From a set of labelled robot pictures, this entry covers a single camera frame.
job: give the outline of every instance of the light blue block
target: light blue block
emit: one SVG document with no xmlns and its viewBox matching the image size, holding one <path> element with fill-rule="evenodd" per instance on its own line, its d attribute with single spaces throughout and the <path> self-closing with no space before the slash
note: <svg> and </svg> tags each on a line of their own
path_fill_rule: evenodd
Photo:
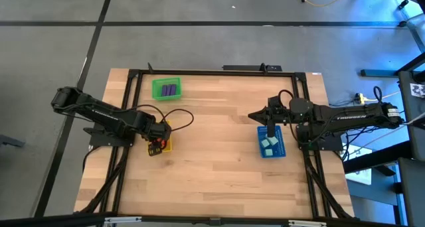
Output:
<svg viewBox="0 0 425 227">
<path fill-rule="evenodd" d="M 273 155 L 273 150 L 272 149 L 266 149 L 264 150 L 264 153 L 266 154 L 266 156 L 272 156 Z"/>
<path fill-rule="evenodd" d="M 261 141 L 261 146 L 263 146 L 264 148 L 268 147 L 270 144 L 268 143 L 267 139 L 264 139 Z"/>
<path fill-rule="evenodd" d="M 278 143 L 279 141 L 278 141 L 278 139 L 276 138 L 276 137 L 267 137 L 266 136 L 266 139 L 268 140 L 268 142 L 270 143 L 270 144 L 272 144 L 272 145 L 275 145 L 276 143 Z"/>
</svg>

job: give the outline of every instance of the table leg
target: table leg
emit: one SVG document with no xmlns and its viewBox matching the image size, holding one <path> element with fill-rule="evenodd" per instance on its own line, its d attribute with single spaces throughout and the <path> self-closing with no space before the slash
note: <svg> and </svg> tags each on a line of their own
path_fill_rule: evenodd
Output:
<svg viewBox="0 0 425 227">
<path fill-rule="evenodd" d="M 374 151 L 371 154 L 345 161 L 344 171 L 346 174 L 355 171 L 362 171 L 397 161 L 397 159 L 400 157 L 412 158 L 410 141 L 405 141 L 380 151 Z"/>
</svg>

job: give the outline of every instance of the purple block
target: purple block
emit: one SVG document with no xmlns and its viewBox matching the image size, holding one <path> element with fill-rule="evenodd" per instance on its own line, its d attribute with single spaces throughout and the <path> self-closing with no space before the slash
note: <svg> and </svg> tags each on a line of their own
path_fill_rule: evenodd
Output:
<svg viewBox="0 0 425 227">
<path fill-rule="evenodd" d="M 167 95 L 166 96 L 170 96 L 171 93 L 171 84 L 167 85 Z"/>
<path fill-rule="evenodd" d="M 176 89 L 177 89 L 177 85 L 176 84 L 172 84 L 171 85 L 170 96 L 174 96 L 175 95 Z"/>
<path fill-rule="evenodd" d="M 167 95 L 167 85 L 162 85 L 162 91 L 161 91 L 161 96 L 166 96 Z"/>
</svg>

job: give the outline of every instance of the black metal frame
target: black metal frame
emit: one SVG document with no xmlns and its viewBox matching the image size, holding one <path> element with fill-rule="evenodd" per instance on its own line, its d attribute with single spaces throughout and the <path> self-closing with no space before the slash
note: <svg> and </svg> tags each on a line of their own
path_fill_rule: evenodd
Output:
<svg viewBox="0 0 425 227">
<path fill-rule="evenodd" d="M 131 88 L 131 83 L 134 74 L 137 74 L 137 83 L 135 88 L 135 94 L 133 98 L 133 107 L 137 105 L 137 101 L 139 99 L 140 87 L 142 82 L 142 77 L 144 74 L 172 74 L 172 75 L 217 75 L 217 76 L 269 76 L 269 77 L 286 77 L 291 78 L 292 80 L 292 88 L 294 91 L 294 96 L 299 97 L 298 90 L 298 82 L 301 82 L 303 87 L 303 95 L 304 98 L 309 99 L 309 92 L 307 88 L 307 80 L 305 78 L 305 73 L 289 73 L 289 72 L 271 72 L 264 69 L 263 71 L 202 71 L 202 70 L 154 70 L 151 65 L 148 64 L 148 70 L 129 70 L 129 75 L 127 79 L 126 90 L 124 92 L 123 99 L 123 107 L 124 103 L 128 102 L 129 98 L 129 90 Z M 124 160 L 128 157 L 129 148 L 124 149 Z M 324 175 L 323 175 L 323 167 L 321 165 L 320 152 L 314 151 L 315 160 L 317 164 L 317 172 L 312 173 L 311 169 L 308 170 L 306 167 L 306 176 L 307 176 L 307 184 L 309 186 L 309 195 L 311 202 L 311 211 L 313 214 L 312 219 L 307 219 L 307 221 L 314 222 L 325 222 L 327 226 L 392 226 L 388 224 L 379 224 L 373 222 L 361 222 L 356 218 L 332 218 L 330 213 L 330 207 L 327 200 L 333 199 L 331 193 L 329 191 L 323 192 L 323 189 L 326 189 L 324 184 Z M 310 155 L 308 151 L 303 151 L 304 158 L 307 158 L 307 162 L 305 165 L 311 165 Z M 100 213 L 76 213 L 64 216 L 50 216 L 50 217 L 42 217 L 36 216 L 36 218 L 27 218 L 20 220 L 5 220 L 0 221 L 2 226 L 61 226 L 64 223 L 67 226 L 71 226 L 74 224 L 75 226 L 87 226 L 96 224 L 100 226 L 106 221 L 106 218 L 116 217 L 118 216 L 118 204 L 120 201 L 120 194 L 124 180 L 124 171 L 119 174 L 116 195 L 113 203 L 113 211 L 112 212 L 100 212 Z M 326 217 L 320 217 L 317 209 L 317 201 L 315 199 L 314 186 L 311 178 L 316 181 L 321 180 L 321 184 L 318 185 L 322 190 L 323 204 Z M 290 219 L 276 219 L 276 218 L 211 218 L 211 217 L 181 217 L 181 216 L 137 216 L 137 221 L 139 222 L 179 222 L 179 223 L 192 223 L 192 224 L 209 224 L 212 226 L 219 226 L 223 224 L 269 224 L 269 225 L 282 225 L 282 226 L 291 226 L 294 225 L 297 221 L 306 221 L 306 220 L 290 220 Z"/>
<path fill-rule="evenodd" d="M 131 83 L 136 76 L 137 76 L 137 85 L 136 85 L 136 88 L 135 88 L 135 94 L 134 94 L 134 98 L 133 98 L 132 107 L 135 107 L 137 105 L 137 101 L 139 99 L 139 94 L 140 94 L 141 82 L 142 82 L 142 78 L 143 78 L 144 74 L 205 75 L 205 76 L 269 76 L 269 77 L 291 78 L 294 96 L 296 98 L 299 97 L 298 82 L 301 82 L 301 85 L 302 85 L 302 88 L 303 88 L 303 96 L 304 96 L 304 98 L 309 100 L 309 92 L 308 92 L 307 79 L 305 77 L 305 73 L 300 73 L 300 72 L 295 72 L 295 73 L 293 73 L 293 72 L 272 72 L 272 71 L 267 71 L 266 68 L 263 69 L 263 71 L 154 70 L 152 68 L 152 66 L 148 63 L 148 69 L 147 70 L 129 70 L 128 77 L 127 77 L 128 79 L 127 79 L 126 89 L 124 91 L 124 99 L 123 99 L 122 108 L 125 108 L 127 106 L 127 102 L 128 102 L 128 99 L 129 99 L 129 93 L 130 93 L 130 90 L 131 90 Z M 125 155 L 124 160 L 127 160 L 128 153 L 129 153 L 129 148 L 124 148 L 124 152 L 123 152 L 123 155 Z M 107 175 L 106 178 L 108 178 L 110 176 L 109 170 L 112 172 L 112 169 L 114 169 L 117 154 L 118 154 L 118 147 L 114 147 L 112 154 L 111 154 L 111 157 L 110 157 L 110 164 L 109 164 L 109 167 L 108 167 L 108 173 L 109 174 Z M 319 173 L 319 177 L 320 177 L 321 181 L 324 183 L 324 186 L 325 186 L 325 177 L 324 177 L 324 174 L 323 174 L 323 166 L 322 166 L 322 163 L 321 163 L 320 152 L 314 151 L 314 154 L 315 154 L 314 156 L 315 156 L 315 161 L 316 161 L 317 172 Z M 310 158 L 310 154 L 309 154 L 308 151 L 303 151 L 303 158 Z M 120 175 L 118 177 L 118 183 L 117 183 L 117 187 L 116 187 L 112 212 L 118 212 L 118 206 L 119 206 L 119 203 L 120 203 L 120 195 L 121 195 L 122 185 L 123 185 L 123 182 L 124 182 L 124 173 L 125 173 L 125 168 L 120 173 Z M 307 184 L 308 184 L 308 189 L 309 189 L 309 198 L 310 198 L 310 203 L 311 203 L 311 213 L 312 213 L 312 216 L 314 218 L 317 218 L 319 216 L 319 210 L 318 210 L 318 207 L 317 207 L 317 200 L 316 200 L 316 196 L 315 196 L 314 182 L 313 182 L 313 179 L 310 176 L 309 171 L 307 170 L 307 166 L 305 168 L 305 174 L 306 174 L 306 177 L 307 177 Z M 331 217 L 331 209 L 330 209 L 329 203 L 327 202 L 327 199 L 325 198 L 324 195 L 322 195 L 322 199 L 323 199 L 323 206 L 324 206 L 324 210 L 325 210 L 325 216 Z M 108 196 L 106 195 L 104 197 L 104 199 L 102 200 L 100 212 L 106 211 L 107 201 L 108 201 Z M 158 220 L 162 220 L 163 217 L 167 218 L 166 216 L 158 216 L 156 218 L 158 218 Z"/>
</svg>

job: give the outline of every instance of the white label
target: white label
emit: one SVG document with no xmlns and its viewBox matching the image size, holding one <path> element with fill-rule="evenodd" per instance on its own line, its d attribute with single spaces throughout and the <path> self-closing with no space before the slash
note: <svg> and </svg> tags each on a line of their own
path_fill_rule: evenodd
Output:
<svg viewBox="0 0 425 227">
<path fill-rule="evenodd" d="M 400 114 L 397 113 L 388 113 L 388 117 L 400 117 Z"/>
</svg>

